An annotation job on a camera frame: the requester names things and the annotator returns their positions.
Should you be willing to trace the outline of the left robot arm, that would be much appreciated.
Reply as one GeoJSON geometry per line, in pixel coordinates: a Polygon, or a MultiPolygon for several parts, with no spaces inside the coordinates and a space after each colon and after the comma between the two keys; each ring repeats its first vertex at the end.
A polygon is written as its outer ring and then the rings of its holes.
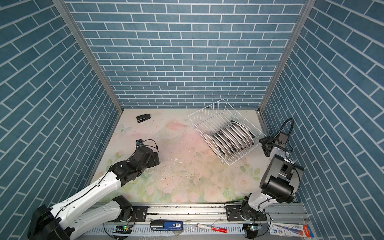
{"type": "Polygon", "coordinates": [[[75,240],[106,222],[130,221],[134,212],[132,204],[124,196],[117,196],[97,209],[89,208],[159,163],[157,152],[148,146],[136,147],[128,160],[110,166],[102,177],[83,190],[52,207],[42,205],[37,208],[32,215],[28,239],[75,240]]]}

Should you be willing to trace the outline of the plate with red lettering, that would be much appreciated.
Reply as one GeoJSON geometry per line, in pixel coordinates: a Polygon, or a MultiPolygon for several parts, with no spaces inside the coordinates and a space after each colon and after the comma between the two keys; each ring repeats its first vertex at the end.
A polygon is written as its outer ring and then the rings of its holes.
{"type": "Polygon", "coordinates": [[[218,130],[218,134],[222,135],[222,136],[227,140],[227,144],[230,144],[230,145],[231,145],[231,147],[233,148],[234,154],[239,153],[239,151],[237,150],[237,148],[233,146],[233,144],[232,144],[231,141],[227,138],[227,136],[223,134],[222,130],[218,130]]]}

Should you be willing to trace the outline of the plate with orange sun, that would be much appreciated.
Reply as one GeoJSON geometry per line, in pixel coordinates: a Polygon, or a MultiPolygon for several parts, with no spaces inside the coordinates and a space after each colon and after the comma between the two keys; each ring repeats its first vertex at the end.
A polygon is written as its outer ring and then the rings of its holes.
{"type": "Polygon", "coordinates": [[[223,162],[228,162],[230,158],[227,156],[227,152],[220,144],[220,142],[212,135],[208,135],[207,140],[209,141],[211,148],[218,155],[218,157],[221,158],[223,162]]]}

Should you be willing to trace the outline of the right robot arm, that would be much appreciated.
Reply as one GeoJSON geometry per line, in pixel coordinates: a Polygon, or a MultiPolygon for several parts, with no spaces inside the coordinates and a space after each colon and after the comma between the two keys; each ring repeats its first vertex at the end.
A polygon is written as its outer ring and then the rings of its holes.
{"type": "Polygon", "coordinates": [[[241,205],[225,204],[227,220],[253,221],[266,219],[265,208],[271,204],[291,203],[300,189],[304,168],[290,160],[287,149],[289,135],[279,133],[275,137],[259,140],[266,156],[271,157],[261,182],[260,193],[245,196],[241,205]]]}

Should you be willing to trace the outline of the plate with green rim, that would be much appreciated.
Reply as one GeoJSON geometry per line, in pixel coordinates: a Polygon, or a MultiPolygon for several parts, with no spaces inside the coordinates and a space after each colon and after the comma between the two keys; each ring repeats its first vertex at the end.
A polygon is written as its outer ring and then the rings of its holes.
{"type": "Polygon", "coordinates": [[[227,140],[220,134],[214,133],[213,136],[220,142],[220,144],[223,146],[223,148],[227,152],[228,157],[232,157],[234,155],[233,148],[230,144],[227,144],[227,140]]]}

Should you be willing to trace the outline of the white wire dish rack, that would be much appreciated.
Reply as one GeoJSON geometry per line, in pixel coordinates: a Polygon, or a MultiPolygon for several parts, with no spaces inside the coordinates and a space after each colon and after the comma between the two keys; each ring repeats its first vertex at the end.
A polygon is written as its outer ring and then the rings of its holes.
{"type": "Polygon", "coordinates": [[[219,157],[233,165],[260,145],[266,135],[226,100],[218,100],[189,115],[193,128],[219,157]]]}

